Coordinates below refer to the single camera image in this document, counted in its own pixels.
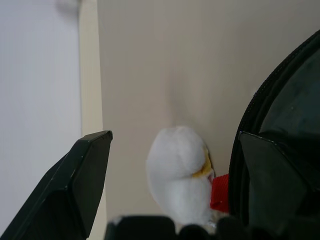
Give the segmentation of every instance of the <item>plush duck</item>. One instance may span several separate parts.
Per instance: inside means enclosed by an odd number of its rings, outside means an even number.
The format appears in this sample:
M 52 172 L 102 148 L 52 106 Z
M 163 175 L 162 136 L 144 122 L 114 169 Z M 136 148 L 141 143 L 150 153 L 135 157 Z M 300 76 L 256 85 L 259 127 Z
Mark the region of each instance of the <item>plush duck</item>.
M 207 225 L 215 222 L 214 209 L 228 211 L 228 177 L 222 184 L 217 178 L 219 187 L 213 191 L 215 174 L 208 149 L 190 127 L 165 128 L 158 133 L 147 157 L 146 173 L 154 200 L 177 223 Z

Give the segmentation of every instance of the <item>stuffed animal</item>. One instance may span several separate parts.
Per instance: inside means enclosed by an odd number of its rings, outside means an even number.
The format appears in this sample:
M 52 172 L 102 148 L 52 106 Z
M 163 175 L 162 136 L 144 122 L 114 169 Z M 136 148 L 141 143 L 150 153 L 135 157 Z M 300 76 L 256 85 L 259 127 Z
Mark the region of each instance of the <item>stuffed animal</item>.
M 216 222 L 214 209 L 228 211 L 228 176 L 214 180 L 209 151 L 192 128 L 162 129 L 148 154 L 146 173 L 154 200 L 177 223 L 208 225 Z M 219 186 L 215 191 L 213 182 Z

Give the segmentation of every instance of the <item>black surface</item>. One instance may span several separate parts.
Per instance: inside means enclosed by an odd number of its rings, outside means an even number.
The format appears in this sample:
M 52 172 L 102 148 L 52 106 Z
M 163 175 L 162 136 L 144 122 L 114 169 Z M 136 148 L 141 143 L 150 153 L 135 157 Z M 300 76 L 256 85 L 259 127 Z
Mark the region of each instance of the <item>black surface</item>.
M 307 196 L 305 179 L 275 142 L 245 132 L 239 139 L 250 176 L 249 225 L 280 234 Z
M 241 119 L 235 136 L 229 166 L 229 210 L 244 225 L 249 223 L 250 177 L 240 140 L 238 139 L 239 133 L 245 131 L 255 135 L 260 134 L 261 126 L 279 93 L 290 81 L 291 77 L 319 48 L 320 31 L 301 44 L 271 73 L 252 98 Z
M 41 179 L 1 240 L 84 240 L 103 192 L 111 131 L 79 139 Z
M 260 129 L 297 149 L 320 170 L 320 50 L 292 75 Z
M 175 240 L 174 222 L 164 216 L 127 216 L 111 221 L 105 240 Z

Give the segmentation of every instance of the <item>beige wall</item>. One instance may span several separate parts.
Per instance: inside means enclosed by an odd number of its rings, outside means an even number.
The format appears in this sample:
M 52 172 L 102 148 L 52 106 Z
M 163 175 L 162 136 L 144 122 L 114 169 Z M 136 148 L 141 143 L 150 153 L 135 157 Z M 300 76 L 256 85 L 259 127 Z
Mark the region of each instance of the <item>beige wall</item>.
M 82 135 L 102 131 L 102 98 L 97 0 L 85 0 L 79 11 Z M 89 240 L 105 239 L 106 193 L 103 191 Z
M 103 128 L 112 130 L 108 217 L 159 212 L 145 160 L 156 133 L 187 124 L 228 172 L 255 90 L 320 28 L 319 0 L 99 0 Z

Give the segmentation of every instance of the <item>yellow beak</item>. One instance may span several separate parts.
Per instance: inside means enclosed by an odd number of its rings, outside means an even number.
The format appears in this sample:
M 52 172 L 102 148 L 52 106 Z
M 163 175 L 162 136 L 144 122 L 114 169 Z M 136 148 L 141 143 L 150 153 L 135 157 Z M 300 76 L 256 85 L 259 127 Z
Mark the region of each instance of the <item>yellow beak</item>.
M 205 156 L 205 162 L 202 168 L 197 171 L 196 173 L 192 174 L 193 178 L 199 178 L 202 176 L 206 176 L 212 172 L 211 162 L 209 158 L 209 151 L 206 147 L 203 148 L 204 150 L 204 156 Z

